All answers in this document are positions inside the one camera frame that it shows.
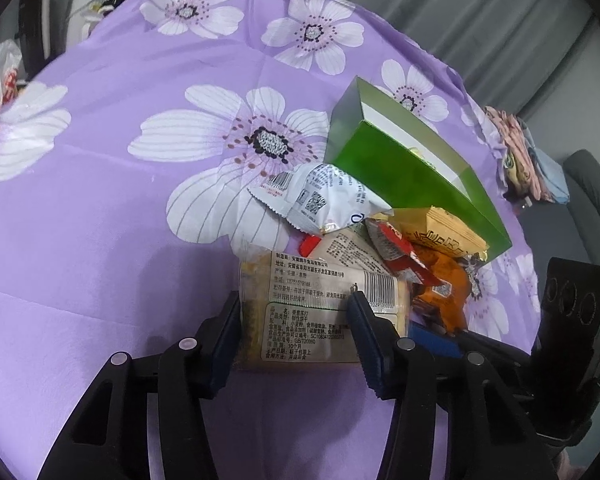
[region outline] floral bedsheet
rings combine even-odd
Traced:
[[[504,147],[453,69],[345,0],[127,0],[0,112],[0,455],[19,480],[111,354],[161,352],[218,311],[245,242],[297,249],[246,188],[321,160],[356,75],[478,174],[513,247],[478,274],[469,326],[531,348]],[[376,476],[392,406],[352,368],[235,372],[203,411],[221,478],[349,479]]]

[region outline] red snack package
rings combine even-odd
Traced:
[[[309,257],[309,254],[316,248],[316,246],[320,243],[322,238],[314,235],[307,235],[304,237],[304,240],[300,242],[300,247],[298,249],[298,253],[300,256],[304,256],[305,258]]]
[[[365,219],[369,237],[384,261],[398,278],[425,286],[438,286],[442,282],[423,264],[413,246],[402,234],[385,220]]]

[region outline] green box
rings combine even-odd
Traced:
[[[466,161],[400,103],[359,77],[333,109],[325,162],[394,208],[437,206],[456,215],[488,243],[489,261],[511,247],[496,208]]]

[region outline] yellow snack package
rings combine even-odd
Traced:
[[[452,258],[483,253],[489,248],[461,219],[441,207],[395,209],[390,221],[410,242]]]
[[[387,274],[261,248],[240,263],[241,368],[302,368],[359,362],[347,323],[346,301],[365,293],[376,316],[407,333],[406,283]]]

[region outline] qr code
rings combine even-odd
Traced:
[[[442,296],[443,298],[448,298],[451,296],[451,283],[446,282],[445,280],[440,280],[442,285],[432,286],[431,291],[435,292],[437,295]]]
[[[317,191],[314,191],[314,193],[311,195],[311,198],[309,199],[309,202],[306,203],[306,206],[304,206],[304,208],[309,213],[315,215],[318,211],[320,211],[320,209],[324,207],[326,203],[327,201],[324,199],[324,197]]]

